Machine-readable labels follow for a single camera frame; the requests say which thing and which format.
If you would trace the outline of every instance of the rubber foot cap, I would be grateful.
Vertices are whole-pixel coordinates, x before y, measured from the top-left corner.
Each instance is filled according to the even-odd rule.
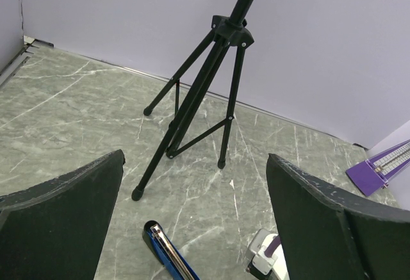
[[[225,160],[218,160],[218,168],[219,169],[223,169],[223,168],[225,168],[225,166],[226,166],[226,161]]]
[[[134,201],[139,201],[142,198],[142,195],[144,194],[144,190],[139,190],[138,186],[135,187],[133,190],[133,194],[131,195],[132,200]]]
[[[145,115],[146,117],[149,117],[152,113],[152,109],[149,109],[148,107],[146,107],[146,109],[143,110],[143,115]]]

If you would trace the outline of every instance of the black tripod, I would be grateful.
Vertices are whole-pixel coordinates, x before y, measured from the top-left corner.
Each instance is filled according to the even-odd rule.
[[[175,101],[175,117],[171,122],[167,133],[160,143],[154,157],[148,165],[145,174],[141,178],[140,183],[134,189],[132,199],[138,201],[141,199],[144,189],[147,186],[149,179],[154,173],[164,153],[169,158],[181,154],[203,138],[212,134],[217,129],[225,126],[224,135],[222,137],[222,147],[220,150],[220,157],[218,167],[223,169],[226,163],[226,149],[229,141],[229,134],[231,132],[232,120],[234,119],[234,109],[236,96],[238,95],[239,81],[242,71],[243,58],[245,50],[254,43],[251,33],[245,28],[245,16],[252,4],[253,0],[238,0],[230,17],[215,15],[212,18],[212,30],[198,45],[188,59],[182,64],[179,70],[175,73],[170,81],[165,85],[161,92],[155,97],[152,103],[146,107],[143,114],[148,116],[152,113],[155,106],[163,99],[169,90],[176,85],[176,101]],[[198,76],[195,78],[191,89],[185,97],[185,100],[178,108],[179,102],[179,80],[182,75],[191,67],[195,60],[205,51],[205,49],[212,43],[211,52],[208,54],[203,66],[201,67]],[[230,46],[237,47],[236,60],[233,72],[233,79],[231,84],[231,92],[229,94],[229,102],[227,107],[226,118],[207,130],[202,135],[198,136],[183,147],[179,147],[184,138],[188,128],[195,116],[199,105],[201,104],[209,86],[212,83],[215,74],[217,73],[222,61]]]

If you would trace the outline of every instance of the lavender wall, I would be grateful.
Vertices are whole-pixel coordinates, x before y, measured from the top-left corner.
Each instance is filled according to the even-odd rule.
[[[409,139],[410,121],[392,132],[390,136],[379,142],[373,149],[369,150],[368,155],[369,157],[375,156],[376,154]],[[390,182],[389,189],[395,196],[399,205],[406,210],[410,210],[410,167],[404,169]]]
[[[23,47],[20,0],[0,0],[0,71]]]
[[[24,0],[27,35],[170,77],[236,0]],[[410,119],[410,0],[255,0],[239,100],[373,147]],[[211,87],[227,95],[227,57]],[[183,79],[191,83],[192,71]]]

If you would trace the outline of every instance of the gray marble floor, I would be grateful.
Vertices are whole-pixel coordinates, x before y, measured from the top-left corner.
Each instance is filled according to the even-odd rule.
[[[96,279],[170,279],[142,241],[157,220],[201,279],[252,279],[242,257],[260,228],[275,231],[265,163],[276,153],[355,194],[344,171],[365,152],[337,138],[237,107],[227,165],[217,169],[222,130],[174,160],[163,158],[140,202],[130,199],[172,120],[171,95],[142,111],[163,86],[103,63],[41,48],[0,90],[0,195],[122,149],[127,163]],[[187,140],[224,118],[206,97]],[[371,200],[396,206],[389,190]]]

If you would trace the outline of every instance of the white and purple object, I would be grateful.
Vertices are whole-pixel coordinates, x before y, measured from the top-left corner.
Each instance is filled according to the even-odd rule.
[[[353,183],[366,196],[388,186],[410,164],[410,140],[385,150],[346,170]]]

